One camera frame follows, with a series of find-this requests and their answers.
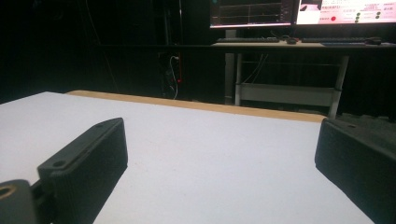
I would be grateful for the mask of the black keyboard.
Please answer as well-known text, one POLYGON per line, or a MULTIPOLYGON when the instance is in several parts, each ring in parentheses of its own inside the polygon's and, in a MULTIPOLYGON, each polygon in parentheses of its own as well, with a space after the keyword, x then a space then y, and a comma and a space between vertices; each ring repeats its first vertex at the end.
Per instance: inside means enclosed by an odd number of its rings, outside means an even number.
POLYGON ((364 43, 365 37, 304 37, 302 43, 364 43))
POLYGON ((279 43, 280 40, 275 37, 254 37, 254 38, 219 38, 217 43, 279 43))

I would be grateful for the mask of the bright-screen computer monitor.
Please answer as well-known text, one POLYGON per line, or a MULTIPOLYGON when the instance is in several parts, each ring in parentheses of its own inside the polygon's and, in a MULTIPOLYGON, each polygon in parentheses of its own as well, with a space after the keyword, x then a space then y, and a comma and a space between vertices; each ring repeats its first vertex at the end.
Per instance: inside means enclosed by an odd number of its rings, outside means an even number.
POLYGON ((300 0, 296 24, 395 23, 396 0, 300 0))

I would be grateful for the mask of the white foam mat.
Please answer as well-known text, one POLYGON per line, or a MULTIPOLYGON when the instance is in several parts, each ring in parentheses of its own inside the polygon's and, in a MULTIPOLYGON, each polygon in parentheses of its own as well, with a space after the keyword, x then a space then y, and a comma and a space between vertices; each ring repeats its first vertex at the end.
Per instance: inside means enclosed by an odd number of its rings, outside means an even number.
POLYGON ((128 167, 95 224, 372 224, 316 168, 317 115, 74 91, 0 105, 0 182, 123 118, 128 167))

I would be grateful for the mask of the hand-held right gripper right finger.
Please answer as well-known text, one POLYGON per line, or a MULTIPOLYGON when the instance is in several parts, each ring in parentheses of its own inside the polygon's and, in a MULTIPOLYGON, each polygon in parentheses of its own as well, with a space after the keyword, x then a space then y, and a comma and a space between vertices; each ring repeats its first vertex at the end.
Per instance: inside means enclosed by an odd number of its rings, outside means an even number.
POLYGON ((315 164, 375 224, 396 224, 396 123, 324 119, 315 164))

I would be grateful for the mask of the white-legged computer desk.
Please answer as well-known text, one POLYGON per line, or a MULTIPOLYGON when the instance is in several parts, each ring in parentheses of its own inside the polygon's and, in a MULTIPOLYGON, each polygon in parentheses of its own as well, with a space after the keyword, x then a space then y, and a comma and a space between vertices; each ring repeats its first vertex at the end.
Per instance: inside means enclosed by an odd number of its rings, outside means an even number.
POLYGON ((302 43, 295 45, 285 41, 279 43, 216 43, 214 49, 232 53, 236 57, 234 104, 240 105, 243 100, 316 105, 329 107, 328 116, 334 118, 337 113, 344 79, 347 73, 349 58, 353 54, 395 55, 396 44, 383 43, 378 46, 365 44, 320 44, 302 43), (275 84, 253 84, 242 81, 242 61, 245 53, 288 53, 299 54, 332 54, 339 58, 337 78, 331 88, 300 87, 275 84))

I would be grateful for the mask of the dark-screen computer monitor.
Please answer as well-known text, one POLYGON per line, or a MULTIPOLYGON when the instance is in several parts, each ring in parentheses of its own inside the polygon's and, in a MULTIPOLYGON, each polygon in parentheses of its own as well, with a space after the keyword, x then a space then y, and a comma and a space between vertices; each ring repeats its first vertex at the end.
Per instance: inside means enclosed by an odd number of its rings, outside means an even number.
POLYGON ((210 27, 234 29, 292 24, 294 0, 209 0, 210 27))

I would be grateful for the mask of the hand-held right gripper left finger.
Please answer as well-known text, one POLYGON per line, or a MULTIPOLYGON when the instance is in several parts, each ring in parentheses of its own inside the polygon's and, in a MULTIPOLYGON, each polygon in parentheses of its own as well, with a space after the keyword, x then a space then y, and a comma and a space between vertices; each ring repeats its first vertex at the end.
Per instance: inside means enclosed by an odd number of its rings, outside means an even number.
POLYGON ((128 167, 124 122, 93 125, 37 168, 54 224, 92 224, 128 167))

